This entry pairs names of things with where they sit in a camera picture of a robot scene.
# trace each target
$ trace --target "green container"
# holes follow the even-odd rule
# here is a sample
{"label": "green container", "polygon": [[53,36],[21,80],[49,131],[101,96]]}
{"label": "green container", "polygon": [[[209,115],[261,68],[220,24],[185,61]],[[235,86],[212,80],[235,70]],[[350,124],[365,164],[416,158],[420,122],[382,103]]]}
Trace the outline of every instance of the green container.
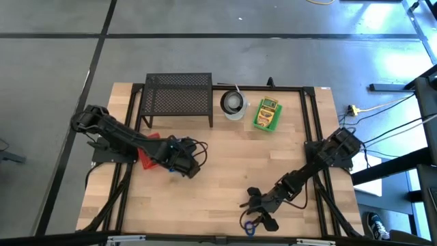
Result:
{"label": "green container", "polygon": [[253,118],[253,122],[252,122],[253,125],[256,128],[259,128],[259,129],[264,130],[264,131],[272,132],[272,131],[276,130],[276,127],[278,126],[279,117],[281,117],[282,106],[278,105],[278,108],[273,115],[272,122],[270,123],[270,125],[268,125],[268,127],[263,127],[263,126],[260,126],[257,124],[257,116],[258,116],[259,110],[261,109],[261,106],[262,106],[262,100],[259,102],[257,113],[255,114],[255,117]]}

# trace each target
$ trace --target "gray floor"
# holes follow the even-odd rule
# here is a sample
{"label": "gray floor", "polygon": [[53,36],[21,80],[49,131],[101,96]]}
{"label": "gray floor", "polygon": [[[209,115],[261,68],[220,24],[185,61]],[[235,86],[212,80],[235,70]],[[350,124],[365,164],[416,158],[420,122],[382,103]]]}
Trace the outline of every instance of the gray floor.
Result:
{"label": "gray floor", "polygon": [[[100,32],[108,6],[99,0],[1,1],[0,32]],[[421,11],[431,35],[435,21]],[[304,0],[124,0],[109,31],[414,33],[400,3],[318,6]],[[96,40],[0,40],[0,137],[28,158],[25,165],[0,164],[0,238],[31,233],[95,47]],[[369,93],[367,86],[406,83],[430,66],[415,40],[106,40],[87,103],[106,105],[114,82],[141,83],[148,72],[212,72],[214,83],[263,85],[272,76],[277,85],[331,87],[340,114],[349,104],[366,108],[407,96]],[[412,98],[359,124],[356,134],[370,139],[418,115]],[[413,134],[421,136],[414,145],[408,142]],[[75,141],[48,233],[74,231],[92,154],[86,141]],[[372,149],[400,155],[424,145],[418,128]],[[388,218],[393,229],[408,222]]]}

